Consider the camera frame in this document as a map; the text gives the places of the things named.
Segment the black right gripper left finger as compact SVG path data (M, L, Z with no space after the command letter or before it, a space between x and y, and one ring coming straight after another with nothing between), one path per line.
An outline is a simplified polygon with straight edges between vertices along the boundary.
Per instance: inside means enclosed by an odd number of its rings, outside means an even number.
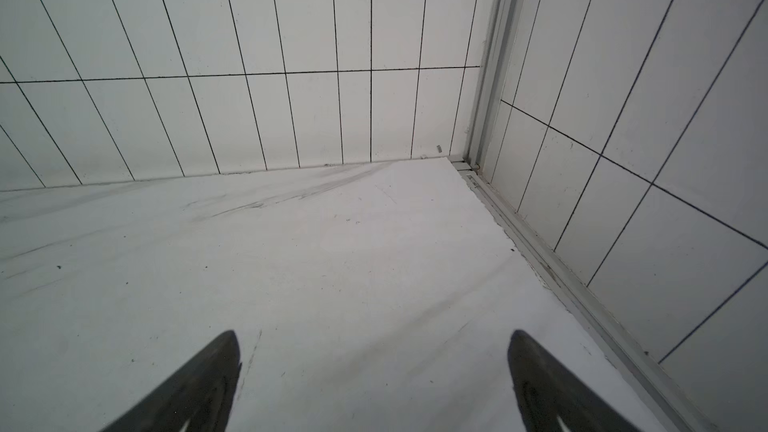
M241 366L237 335L227 330L105 429L224 431Z

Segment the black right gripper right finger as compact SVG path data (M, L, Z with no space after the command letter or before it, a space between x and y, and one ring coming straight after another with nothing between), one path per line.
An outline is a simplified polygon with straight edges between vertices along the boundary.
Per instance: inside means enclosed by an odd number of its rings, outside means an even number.
M528 431L637 429L527 332L513 332L507 361Z

